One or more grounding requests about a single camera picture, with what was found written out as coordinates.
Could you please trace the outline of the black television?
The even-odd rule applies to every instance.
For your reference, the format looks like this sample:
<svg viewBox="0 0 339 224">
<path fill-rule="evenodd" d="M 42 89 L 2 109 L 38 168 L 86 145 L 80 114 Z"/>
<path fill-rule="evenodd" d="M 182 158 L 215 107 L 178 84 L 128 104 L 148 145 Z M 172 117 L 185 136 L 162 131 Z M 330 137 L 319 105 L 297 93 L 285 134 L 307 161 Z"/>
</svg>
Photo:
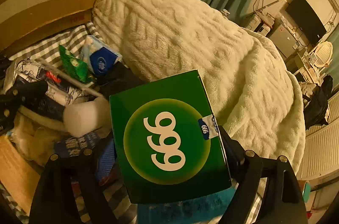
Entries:
<svg viewBox="0 0 339 224">
<path fill-rule="evenodd" d="M 293 19 L 307 40 L 316 45 L 326 34 L 320 18 L 306 0 L 292 0 L 285 12 Z"/>
</svg>

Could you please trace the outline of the white radiator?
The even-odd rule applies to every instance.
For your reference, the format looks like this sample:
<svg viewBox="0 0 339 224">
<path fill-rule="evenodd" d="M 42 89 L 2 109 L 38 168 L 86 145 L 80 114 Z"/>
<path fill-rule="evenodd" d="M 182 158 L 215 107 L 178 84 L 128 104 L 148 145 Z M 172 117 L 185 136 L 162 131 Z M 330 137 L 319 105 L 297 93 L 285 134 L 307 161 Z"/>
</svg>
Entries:
<svg viewBox="0 0 339 224">
<path fill-rule="evenodd" d="M 306 131 L 304 156 L 297 178 L 314 180 L 338 170 L 338 93 L 328 101 L 329 123 Z"/>
</svg>

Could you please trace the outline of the cream knitted blanket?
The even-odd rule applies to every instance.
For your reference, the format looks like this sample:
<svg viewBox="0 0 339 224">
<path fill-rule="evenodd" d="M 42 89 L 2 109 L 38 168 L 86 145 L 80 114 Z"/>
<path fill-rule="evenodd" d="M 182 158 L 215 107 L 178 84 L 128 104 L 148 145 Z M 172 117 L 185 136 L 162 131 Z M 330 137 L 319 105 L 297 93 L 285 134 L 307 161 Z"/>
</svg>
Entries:
<svg viewBox="0 0 339 224">
<path fill-rule="evenodd" d="M 146 81 L 196 69 L 218 124 L 259 156 L 286 156 L 294 171 L 305 147 L 302 92 L 273 42 L 201 0 L 97 0 L 103 41 Z"/>
</svg>

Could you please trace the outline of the blue white tissue pack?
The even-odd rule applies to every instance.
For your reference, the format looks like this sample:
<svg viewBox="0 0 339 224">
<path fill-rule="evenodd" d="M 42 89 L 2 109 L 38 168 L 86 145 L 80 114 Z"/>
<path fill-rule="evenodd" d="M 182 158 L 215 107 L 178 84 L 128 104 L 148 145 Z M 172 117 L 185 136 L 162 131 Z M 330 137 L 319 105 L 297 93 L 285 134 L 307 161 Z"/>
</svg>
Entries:
<svg viewBox="0 0 339 224">
<path fill-rule="evenodd" d="M 87 64 L 92 73 L 103 75 L 122 60 L 122 55 L 95 36 L 87 35 L 81 49 L 80 59 Z"/>
</svg>

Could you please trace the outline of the green snack packet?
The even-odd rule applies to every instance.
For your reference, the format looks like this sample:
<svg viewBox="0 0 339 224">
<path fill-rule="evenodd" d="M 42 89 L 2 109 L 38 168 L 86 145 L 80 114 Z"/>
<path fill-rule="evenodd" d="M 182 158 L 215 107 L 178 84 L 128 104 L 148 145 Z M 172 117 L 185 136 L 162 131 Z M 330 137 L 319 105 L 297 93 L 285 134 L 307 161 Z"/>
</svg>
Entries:
<svg viewBox="0 0 339 224">
<path fill-rule="evenodd" d="M 91 82 L 88 66 L 82 60 L 76 58 L 64 46 L 59 45 L 59 54 L 65 72 L 77 81 L 87 84 Z"/>
</svg>

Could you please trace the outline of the black white printed bag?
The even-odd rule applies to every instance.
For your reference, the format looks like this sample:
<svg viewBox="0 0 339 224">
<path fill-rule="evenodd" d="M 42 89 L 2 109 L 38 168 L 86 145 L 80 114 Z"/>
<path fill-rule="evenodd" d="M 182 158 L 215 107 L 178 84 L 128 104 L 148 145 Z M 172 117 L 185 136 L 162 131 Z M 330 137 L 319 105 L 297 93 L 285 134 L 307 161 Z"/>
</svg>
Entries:
<svg viewBox="0 0 339 224">
<path fill-rule="evenodd" d="M 14 86 L 15 82 L 25 84 L 37 81 L 47 82 L 48 90 L 45 95 L 62 106 L 89 100 L 89 95 L 84 91 L 76 88 L 66 79 L 55 75 L 43 64 L 30 58 L 25 60 L 16 59 L 11 63 L 6 70 L 3 92 L 6 93 Z"/>
</svg>

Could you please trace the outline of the green 999 medicine box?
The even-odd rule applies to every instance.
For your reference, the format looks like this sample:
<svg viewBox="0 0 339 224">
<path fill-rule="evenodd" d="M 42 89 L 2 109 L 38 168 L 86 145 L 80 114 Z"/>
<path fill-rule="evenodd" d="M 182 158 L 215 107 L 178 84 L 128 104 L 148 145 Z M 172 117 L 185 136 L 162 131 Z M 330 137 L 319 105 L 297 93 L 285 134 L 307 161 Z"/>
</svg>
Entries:
<svg viewBox="0 0 339 224">
<path fill-rule="evenodd" d="M 172 203 L 231 186 L 224 146 L 197 70 L 109 99 L 118 165 L 132 203 Z"/>
</svg>

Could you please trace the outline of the white plastic bottle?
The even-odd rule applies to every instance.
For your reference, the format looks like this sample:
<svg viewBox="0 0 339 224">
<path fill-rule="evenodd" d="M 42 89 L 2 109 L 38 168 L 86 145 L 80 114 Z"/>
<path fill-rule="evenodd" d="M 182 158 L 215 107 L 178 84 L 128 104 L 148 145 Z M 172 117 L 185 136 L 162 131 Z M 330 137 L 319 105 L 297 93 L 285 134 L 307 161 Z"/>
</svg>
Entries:
<svg viewBox="0 0 339 224">
<path fill-rule="evenodd" d="M 67 132 L 76 138 L 90 132 L 106 138 L 111 132 L 109 102 L 97 97 L 93 101 L 69 105 L 64 109 L 63 123 Z"/>
</svg>

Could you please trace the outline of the translucent white comb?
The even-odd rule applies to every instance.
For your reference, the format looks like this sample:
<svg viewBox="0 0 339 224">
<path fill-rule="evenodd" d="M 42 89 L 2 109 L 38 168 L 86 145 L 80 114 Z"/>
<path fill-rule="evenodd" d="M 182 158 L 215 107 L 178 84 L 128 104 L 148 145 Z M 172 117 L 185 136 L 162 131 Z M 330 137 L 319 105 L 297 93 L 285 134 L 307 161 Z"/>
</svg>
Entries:
<svg viewBox="0 0 339 224">
<path fill-rule="evenodd" d="M 42 65 L 44 65 L 46 67 L 46 69 L 48 69 L 52 73 L 54 73 L 54 74 L 64 78 L 65 80 L 69 81 L 69 83 L 72 83 L 74 86 L 76 86 L 77 88 L 81 89 L 82 91 L 84 91 L 84 92 L 86 92 L 86 93 L 88 93 L 90 95 L 93 95 L 95 97 L 104 97 L 101 93 L 95 91 L 94 89 L 91 89 L 91 88 L 87 87 L 86 85 L 84 85 L 83 83 L 80 83 L 76 79 L 73 79 L 69 75 L 63 73 L 59 69 L 55 68 L 53 65 L 49 64 L 48 62 L 46 62 L 44 59 L 38 58 L 38 59 L 36 59 L 36 61 L 41 63 Z"/>
</svg>

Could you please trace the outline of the round white mirror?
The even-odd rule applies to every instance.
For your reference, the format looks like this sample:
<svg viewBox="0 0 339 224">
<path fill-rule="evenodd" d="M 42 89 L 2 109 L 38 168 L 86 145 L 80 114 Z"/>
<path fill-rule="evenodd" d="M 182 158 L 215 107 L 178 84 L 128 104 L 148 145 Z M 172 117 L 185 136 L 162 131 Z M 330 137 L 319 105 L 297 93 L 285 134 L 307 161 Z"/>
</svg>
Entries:
<svg viewBox="0 0 339 224">
<path fill-rule="evenodd" d="M 315 49 L 314 55 L 316 57 L 314 65 L 318 68 L 326 67 L 332 59 L 333 55 L 332 43 L 327 41 L 322 42 Z"/>
</svg>

